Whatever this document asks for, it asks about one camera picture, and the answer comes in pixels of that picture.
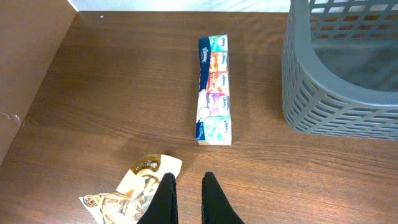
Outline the grey plastic lattice basket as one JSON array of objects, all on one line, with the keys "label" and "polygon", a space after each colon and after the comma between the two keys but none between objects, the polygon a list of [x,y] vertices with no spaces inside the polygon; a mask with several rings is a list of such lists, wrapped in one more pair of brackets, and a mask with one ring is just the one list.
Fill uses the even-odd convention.
[{"label": "grey plastic lattice basket", "polygon": [[293,130],[397,139],[397,0],[292,0],[282,109]]}]

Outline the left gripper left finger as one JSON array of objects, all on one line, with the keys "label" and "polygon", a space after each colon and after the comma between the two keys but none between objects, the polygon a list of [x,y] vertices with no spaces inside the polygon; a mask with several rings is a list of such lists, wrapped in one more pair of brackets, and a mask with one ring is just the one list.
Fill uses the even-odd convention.
[{"label": "left gripper left finger", "polygon": [[137,224],[178,224],[175,176],[166,173],[149,205]]}]

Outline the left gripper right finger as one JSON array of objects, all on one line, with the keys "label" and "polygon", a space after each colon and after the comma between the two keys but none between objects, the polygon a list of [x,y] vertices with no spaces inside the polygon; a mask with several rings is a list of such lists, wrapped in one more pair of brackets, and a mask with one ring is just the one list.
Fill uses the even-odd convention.
[{"label": "left gripper right finger", "polygon": [[206,172],[202,179],[201,200],[202,224],[244,224],[212,172]]}]

